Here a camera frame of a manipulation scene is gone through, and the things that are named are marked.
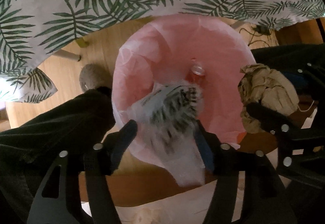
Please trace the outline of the brown paper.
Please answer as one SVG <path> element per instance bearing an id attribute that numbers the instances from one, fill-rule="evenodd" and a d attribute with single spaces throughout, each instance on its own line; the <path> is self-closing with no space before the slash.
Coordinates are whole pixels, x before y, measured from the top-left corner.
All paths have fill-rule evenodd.
<path id="1" fill-rule="evenodd" d="M 255 134 L 262 131 L 261 123 L 247 111 L 250 103 L 260 103 L 284 116 L 289 116 L 298 109 L 297 92 L 280 71 L 263 64 L 254 64 L 242 67 L 240 72 L 244 76 L 238 84 L 238 92 L 243 104 L 241 118 L 246 132 Z"/>

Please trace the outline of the red cola can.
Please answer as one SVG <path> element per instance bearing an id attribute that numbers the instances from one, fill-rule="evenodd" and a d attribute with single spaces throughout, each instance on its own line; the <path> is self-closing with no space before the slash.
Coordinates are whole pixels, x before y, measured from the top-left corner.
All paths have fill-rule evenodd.
<path id="1" fill-rule="evenodd" d="M 188 70 L 187 76 L 185 80 L 192 84 L 196 84 L 202 86 L 206 77 L 206 72 L 202 65 L 196 61 L 196 59 L 192 59 L 192 65 Z"/>

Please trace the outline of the clear plastic printed wrapper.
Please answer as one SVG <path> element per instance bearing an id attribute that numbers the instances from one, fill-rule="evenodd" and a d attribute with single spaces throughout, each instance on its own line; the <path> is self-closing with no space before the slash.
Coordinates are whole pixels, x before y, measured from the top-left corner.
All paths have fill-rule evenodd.
<path id="1" fill-rule="evenodd" d="M 202 89 L 196 84 L 156 87 L 128 109 L 138 124 L 132 154 L 167 170 L 181 187 L 204 184 L 205 166 L 194 140 L 202 107 Z"/>

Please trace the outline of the pink bag trash bin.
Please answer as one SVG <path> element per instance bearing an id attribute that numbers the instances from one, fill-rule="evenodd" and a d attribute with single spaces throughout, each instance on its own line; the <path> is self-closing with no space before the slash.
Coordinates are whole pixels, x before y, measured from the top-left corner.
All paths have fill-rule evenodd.
<path id="1" fill-rule="evenodd" d="M 178 14 L 160 17 L 135 32 L 117 56 L 112 88 L 114 118 L 129 121 L 127 110 L 162 85 L 190 82 L 191 67 L 200 66 L 197 80 L 204 108 L 199 120 L 223 143 L 238 149 L 246 135 L 237 86 L 241 68 L 255 59 L 242 36 L 215 17 Z"/>

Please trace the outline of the grey slipper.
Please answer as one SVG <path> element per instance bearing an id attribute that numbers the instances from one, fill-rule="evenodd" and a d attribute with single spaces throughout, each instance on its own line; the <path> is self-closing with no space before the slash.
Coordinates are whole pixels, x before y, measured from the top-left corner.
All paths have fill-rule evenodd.
<path id="1" fill-rule="evenodd" d="M 112 88 L 112 76 L 100 65 L 87 64 L 80 72 L 79 84 L 83 92 L 100 87 Z"/>

